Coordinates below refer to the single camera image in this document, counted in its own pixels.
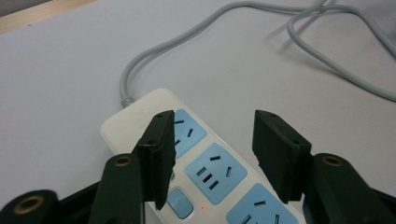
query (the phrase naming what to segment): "blue electrical outlet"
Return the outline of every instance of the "blue electrical outlet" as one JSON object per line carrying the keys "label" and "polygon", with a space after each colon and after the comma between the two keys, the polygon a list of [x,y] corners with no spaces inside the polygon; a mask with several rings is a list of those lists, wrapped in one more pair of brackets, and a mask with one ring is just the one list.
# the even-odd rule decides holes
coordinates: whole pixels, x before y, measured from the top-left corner
{"label": "blue electrical outlet", "polygon": [[261,184],[253,186],[231,209],[227,221],[230,224],[298,224],[297,218]]}
{"label": "blue electrical outlet", "polygon": [[248,173],[217,143],[188,164],[185,172],[213,204],[220,203]]}
{"label": "blue electrical outlet", "polygon": [[176,158],[194,147],[206,136],[206,131],[184,109],[175,113]]}

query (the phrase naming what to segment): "wooden edge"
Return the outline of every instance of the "wooden edge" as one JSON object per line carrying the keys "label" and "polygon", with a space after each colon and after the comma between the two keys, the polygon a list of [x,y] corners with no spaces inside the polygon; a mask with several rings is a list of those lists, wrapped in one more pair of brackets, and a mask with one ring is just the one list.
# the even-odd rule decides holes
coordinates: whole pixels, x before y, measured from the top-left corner
{"label": "wooden edge", "polygon": [[52,0],[0,17],[0,35],[57,16],[96,0]]}

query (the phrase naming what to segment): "white tabletop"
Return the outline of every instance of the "white tabletop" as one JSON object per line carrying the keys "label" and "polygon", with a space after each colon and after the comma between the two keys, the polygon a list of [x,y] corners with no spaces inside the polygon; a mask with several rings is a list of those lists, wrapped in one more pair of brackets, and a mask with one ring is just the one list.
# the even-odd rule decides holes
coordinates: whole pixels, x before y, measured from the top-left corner
{"label": "white tabletop", "polygon": [[[62,199],[98,181],[112,156],[99,128],[121,110],[124,66],[230,2],[99,0],[0,35],[0,206],[34,189],[53,189]],[[362,8],[396,43],[395,1],[334,2]],[[173,91],[257,171],[254,111],[276,113],[313,144],[313,154],[347,159],[372,188],[396,196],[396,104],[299,49],[285,30],[289,18],[230,11],[141,67],[130,91],[135,98],[160,87]],[[302,37],[309,44],[396,91],[395,59],[359,18],[330,13],[307,23]],[[159,223],[147,213],[147,223]]]}

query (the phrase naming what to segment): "power strip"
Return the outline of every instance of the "power strip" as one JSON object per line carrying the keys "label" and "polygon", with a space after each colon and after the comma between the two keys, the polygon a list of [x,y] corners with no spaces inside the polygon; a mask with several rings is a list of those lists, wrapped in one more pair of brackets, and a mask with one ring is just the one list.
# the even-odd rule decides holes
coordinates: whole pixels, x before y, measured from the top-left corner
{"label": "power strip", "polygon": [[106,120],[101,134],[114,154],[130,153],[151,119],[175,111],[177,160],[162,223],[305,223],[283,204],[261,175],[172,92],[152,91]]}

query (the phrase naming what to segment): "power switch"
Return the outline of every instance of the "power switch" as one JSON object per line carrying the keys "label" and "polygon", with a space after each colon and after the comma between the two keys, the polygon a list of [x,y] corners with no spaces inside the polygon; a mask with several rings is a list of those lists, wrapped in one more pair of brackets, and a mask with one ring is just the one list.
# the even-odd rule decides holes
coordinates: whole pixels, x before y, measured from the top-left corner
{"label": "power switch", "polygon": [[167,201],[180,219],[186,218],[192,212],[192,204],[179,189],[170,193]]}

